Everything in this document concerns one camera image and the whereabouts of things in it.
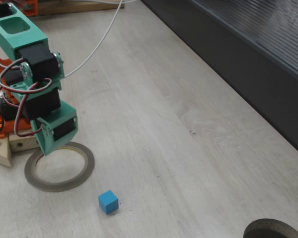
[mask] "green 3d-printed bracket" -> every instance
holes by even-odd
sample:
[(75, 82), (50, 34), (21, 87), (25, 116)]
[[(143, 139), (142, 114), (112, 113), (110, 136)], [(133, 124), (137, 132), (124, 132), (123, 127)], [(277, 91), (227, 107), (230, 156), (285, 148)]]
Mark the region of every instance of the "green 3d-printed bracket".
[[(8, 57), (14, 61), (20, 58), (18, 49), (28, 45), (43, 43), (46, 48), (49, 47), (48, 39), (39, 28), (37, 28), (23, 13), (13, 4), (8, 3), (10, 10), (8, 14), (0, 17), (0, 46)], [(53, 53), (59, 63), (59, 71), (51, 79), (53, 85), (47, 90), (31, 94), (27, 100), (51, 92), (58, 88), (61, 90), (60, 80), (64, 78), (63, 61), (59, 53)], [(24, 81), (11, 85), (12, 88), (18, 90), (27, 90), (34, 82), (30, 66), (24, 62), (21, 64), (21, 71)], [(23, 95), (12, 93), (13, 96), (20, 102)], [(64, 129), (63, 125), (70, 125), (70, 130)], [(70, 105), (61, 101), (61, 107), (52, 111), (48, 116), (37, 118), (31, 121), (33, 131), (42, 127), (42, 131), (36, 134), (36, 139), (42, 149), (42, 152), (47, 155), (58, 149), (60, 146), (72, 140), (77, 132), (77, 116), (76, 110)]]

